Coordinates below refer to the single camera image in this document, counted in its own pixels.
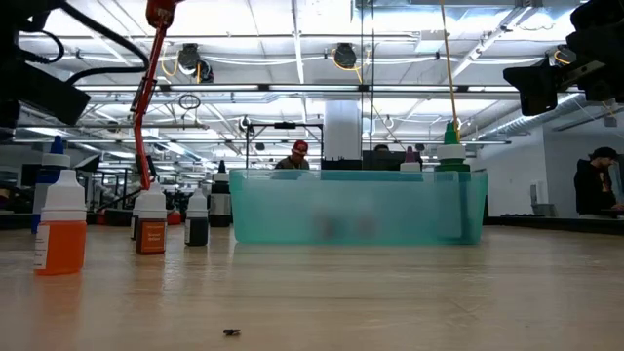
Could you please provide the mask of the red desk lamp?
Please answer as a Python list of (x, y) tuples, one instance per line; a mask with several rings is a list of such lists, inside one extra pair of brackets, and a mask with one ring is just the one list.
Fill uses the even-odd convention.
[(156, 33), (149, 56), (147, 71), (138, 86), (135, 101), (133, 102), (133, 130), (135, 134), (136, 163), (138, 165), (142, 190), (149, 190), (152, 180), (148, 156), (143, 141), (142, 121), (157, 85), (155, 74), (167, 30), (174, 22), (176, 5), (181, 1), (183, 0), (147, 0), (146, 19), (148, 24), (156, 29)]

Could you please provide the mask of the large blue food coloring bottle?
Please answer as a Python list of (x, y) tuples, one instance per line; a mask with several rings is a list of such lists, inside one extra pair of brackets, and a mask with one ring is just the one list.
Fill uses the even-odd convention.
[(70, 168), (70, 157), (64, 154), (61, 136), (55, 136), (50, 151), (42, 156), (41, 167), (35, 178), (31, 233), (37, 233), (42, 209), (46, 202), (48, 187), (58, 181), (60, 172)]

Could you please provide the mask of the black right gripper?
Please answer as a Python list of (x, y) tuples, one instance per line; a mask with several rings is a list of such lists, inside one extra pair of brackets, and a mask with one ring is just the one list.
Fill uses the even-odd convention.
[[(576, 61), (561, 69), (565, 78), (595, 71), (586, 84), (588, 100), (624, 101), (624, 0), (588, 0), (570, 15), (574, 31), (566, 37)], [(550, 65), (512, 67), (503, 78), (520, 93), (524, 116), (558, 106), (558, 68)]]

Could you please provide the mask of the translucent teal plastic bin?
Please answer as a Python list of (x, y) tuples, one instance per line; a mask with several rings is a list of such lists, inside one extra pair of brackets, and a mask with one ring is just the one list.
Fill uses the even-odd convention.
[(488, 176), (237, 170), (230, 192), (235, 235), (244, 244), (475, 245)]

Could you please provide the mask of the small black food coloring bottle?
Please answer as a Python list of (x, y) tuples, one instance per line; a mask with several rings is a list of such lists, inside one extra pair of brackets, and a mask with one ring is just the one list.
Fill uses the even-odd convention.
[(208, 201), (201, 188), (189, 198), (184, 222), (184, 244), (189, 247), (206, 246), (209, 242), (210, 226)]

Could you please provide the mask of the black monitor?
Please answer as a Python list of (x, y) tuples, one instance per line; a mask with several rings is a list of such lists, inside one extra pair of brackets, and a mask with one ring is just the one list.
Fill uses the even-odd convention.
[(358, 160), (321, 160), (324, 171), (399, 171), (406, 162), (405, 152), (364, 151)]

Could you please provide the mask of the large black food coloring bottle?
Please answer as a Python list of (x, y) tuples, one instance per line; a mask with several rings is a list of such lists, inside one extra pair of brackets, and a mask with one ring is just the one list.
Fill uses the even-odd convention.
[(219, 162), (217, 172), (213, 174), (209, 222), (211, 227), (229, 227), (232, 223), (229, 174), (223, 160)]

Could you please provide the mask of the small orange food coloring bottle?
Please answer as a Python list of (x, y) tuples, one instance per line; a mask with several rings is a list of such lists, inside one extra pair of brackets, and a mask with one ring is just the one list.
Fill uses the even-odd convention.
[(85, 189), (76, 172), (62, 170), (49, 186), (37, 227), (33, 271), (37, 275), (79, 272), (85, 260)]

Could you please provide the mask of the large purple food coloring bottle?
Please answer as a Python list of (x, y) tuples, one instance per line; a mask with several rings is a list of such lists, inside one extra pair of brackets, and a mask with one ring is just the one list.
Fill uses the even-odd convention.
[(423, 161), (420, 153), (409, 146), (405, 151), (405, 160), (400, 165), (401, 172), (421, 172)]

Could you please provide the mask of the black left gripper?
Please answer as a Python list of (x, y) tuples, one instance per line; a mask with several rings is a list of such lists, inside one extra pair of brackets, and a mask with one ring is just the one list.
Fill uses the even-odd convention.
[(0, 60), (0, 141), (15, 135), (23, 104), (75, 125), (90, 97), (60, 79), (15, 59)]

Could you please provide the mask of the large green food coloring bottle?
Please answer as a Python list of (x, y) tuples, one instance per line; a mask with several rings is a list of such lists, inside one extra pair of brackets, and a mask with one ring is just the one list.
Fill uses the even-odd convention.
[(459, 142), (457, 132), (452, 122), (448, 122), (444, 133), (444, 142), (437, 147), (439, 164), (435, 172), (470, 172), (470, 166), (465, 164), (466, 150)]

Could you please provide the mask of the silver ventilation duct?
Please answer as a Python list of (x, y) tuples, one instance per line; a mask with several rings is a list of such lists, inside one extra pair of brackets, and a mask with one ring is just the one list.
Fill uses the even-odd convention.
[(624, 110), (624, 102), (616, 102), (609, 99), (606, 102), (589, 101), (582, 93), (569, 94), (558, 99), (558, 105), (547, 112), (539, 113), (534, 116), (525, 116), (520, 114), (518, 117), (503, 123), (502, 125), (490, 129), (486, 132), (478, 134), (478, 141), (494, 139), (498, 135), (516, 135), (520, 132), (527, 132), (534, 127), (544, 123), (563, 117), (573, 112), (584, 110), (586, 107), (599, 106), (605, 109), (606, 113), (617, 113)]

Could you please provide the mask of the white square pillar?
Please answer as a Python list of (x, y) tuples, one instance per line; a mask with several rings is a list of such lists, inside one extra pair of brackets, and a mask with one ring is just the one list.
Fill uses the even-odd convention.
[(361, 159), (362, 116), (356, 100), (325, 102), (324, 140), (327, 160)]

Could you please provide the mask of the small brown food coloring bottle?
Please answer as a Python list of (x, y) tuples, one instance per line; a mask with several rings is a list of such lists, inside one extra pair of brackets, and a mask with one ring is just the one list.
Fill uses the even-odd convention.
[(140, 195), (137, 214), (136, 253), (163, 254), (166, 250), (167, 209), (166, 196), (158, 181)]

